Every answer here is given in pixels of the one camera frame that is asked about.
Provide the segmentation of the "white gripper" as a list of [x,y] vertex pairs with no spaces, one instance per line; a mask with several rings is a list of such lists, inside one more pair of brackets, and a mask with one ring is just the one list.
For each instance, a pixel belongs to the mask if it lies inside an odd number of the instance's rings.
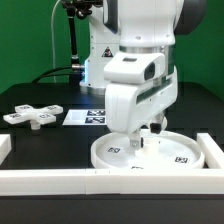
[[136,131],[148,121],[152,133],[167,127],[163,112],[177,98],[177,70],[162,78],[155,86],[152,81],[142,85],[115,84],[107,86],[105,94],[106,124],[111,132],[130,134],[130,147],[140,149],[144,139]]

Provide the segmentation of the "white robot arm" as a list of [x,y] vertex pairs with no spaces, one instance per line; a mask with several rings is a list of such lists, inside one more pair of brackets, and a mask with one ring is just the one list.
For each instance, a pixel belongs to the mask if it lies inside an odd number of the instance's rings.
[[90,3],[90,56],[83,91],[105,96],[113,133],[141,147],[140,128],[160,132],[164,111],[177,98],[175,37],[191,33],[207,0],[98,0]]

